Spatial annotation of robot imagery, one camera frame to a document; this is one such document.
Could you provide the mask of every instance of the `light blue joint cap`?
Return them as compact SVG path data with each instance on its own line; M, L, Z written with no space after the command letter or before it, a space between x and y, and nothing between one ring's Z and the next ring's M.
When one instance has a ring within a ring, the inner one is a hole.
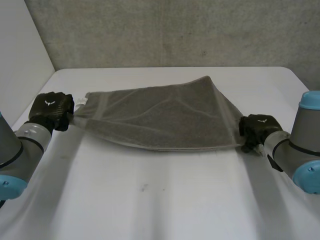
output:
M293 182L308 194L320 194L320 160L309 161L298 167Z
M16 199L27 186L28 183L20 178L0 175L0 200Z
M302 95L299 107L309 110L320 110L320 91L307 91Z

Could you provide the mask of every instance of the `black cable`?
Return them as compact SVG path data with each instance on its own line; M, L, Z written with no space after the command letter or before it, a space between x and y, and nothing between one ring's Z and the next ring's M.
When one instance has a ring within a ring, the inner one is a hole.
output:
M5 202L6 202L5 200L0 201L0 208L5 204Z
M23 151L24 151L24 146L22 145L22 142L21 142L20 150L16 153L16 155L13 158L0 164L0 169L4 168L5 166L8 166L9 164L12 164L15 160L17 160L21 156Z

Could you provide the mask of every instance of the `cloth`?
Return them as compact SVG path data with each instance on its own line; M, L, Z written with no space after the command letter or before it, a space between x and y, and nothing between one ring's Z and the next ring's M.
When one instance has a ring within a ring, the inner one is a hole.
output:
M158 151L234 148L241 112L209 76L189 83L88 92L71 124L108 141Z

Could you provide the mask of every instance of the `white table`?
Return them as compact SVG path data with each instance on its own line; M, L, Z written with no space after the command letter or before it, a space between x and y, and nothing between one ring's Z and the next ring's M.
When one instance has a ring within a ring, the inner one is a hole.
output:
M205 75L244 115L273 115L286 131L307 91L282 67L173 67L65 69L41 92L77 99ZM320 196L303 193L262 157L153 152L75 127L53 134L28 188L0 210L2 240L300 240L319 231Z

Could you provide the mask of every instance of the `wall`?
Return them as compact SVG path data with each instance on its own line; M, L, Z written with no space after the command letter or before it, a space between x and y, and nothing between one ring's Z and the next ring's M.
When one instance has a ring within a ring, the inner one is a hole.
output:
M56 70L283 66L320 90L319 0L25 0Z
M1 0L0 110L11 126L53 73L25 2Z

